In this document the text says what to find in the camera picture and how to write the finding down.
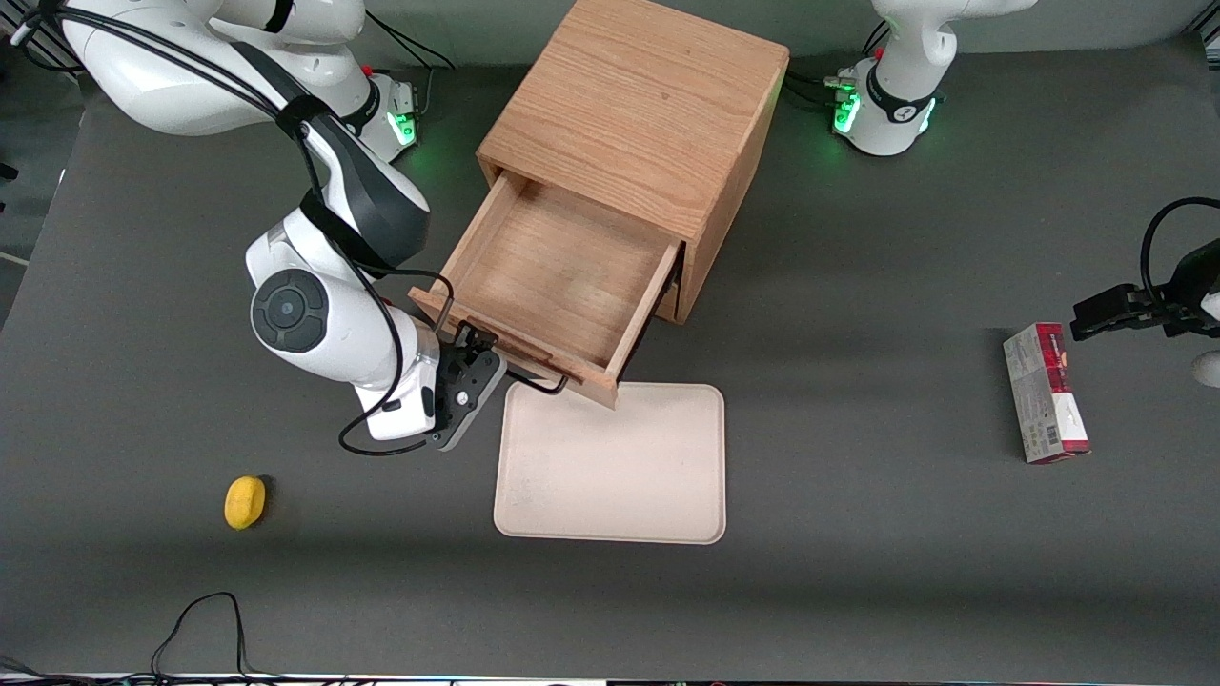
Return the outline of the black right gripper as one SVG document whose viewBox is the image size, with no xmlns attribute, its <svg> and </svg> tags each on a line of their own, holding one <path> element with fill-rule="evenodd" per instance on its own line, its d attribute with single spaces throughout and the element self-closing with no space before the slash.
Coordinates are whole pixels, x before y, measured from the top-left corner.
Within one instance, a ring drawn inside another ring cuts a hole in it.
<svg viewBox="0 0 1220 686">
<path fill-rule="evenodd" d="M 455 344 L 440 348 L 436 385 L 436 426 L 426 446 L 448 452 L 458 446 L 479 409 L 508 370 L 497 353 L 499 337 L 479 333 L 470 321 L 458 323 Z"/>
</svg>

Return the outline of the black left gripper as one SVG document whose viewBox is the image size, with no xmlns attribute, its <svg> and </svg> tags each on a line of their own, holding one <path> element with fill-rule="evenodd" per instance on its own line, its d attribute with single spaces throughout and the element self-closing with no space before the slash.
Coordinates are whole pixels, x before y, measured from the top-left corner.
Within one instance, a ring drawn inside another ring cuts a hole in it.
<svg viewBox="0 0 1220 686">
<path fill-rule="evenodd" d="M 1164 316 L 1153 308 L 1146 288 L 1115 284 L 1074 304 L 1072 338 L 1085 342 L 1096 334 L 1122 330 L 1160 327 L 1166 338 L 1194 333 L 1219 338 L 1218 312 L 1204 308 L 1207 298 L 1218 308 L 1219 239 L 1187 253 L 1172 277 L 1157 287 Z"/>
</svg>

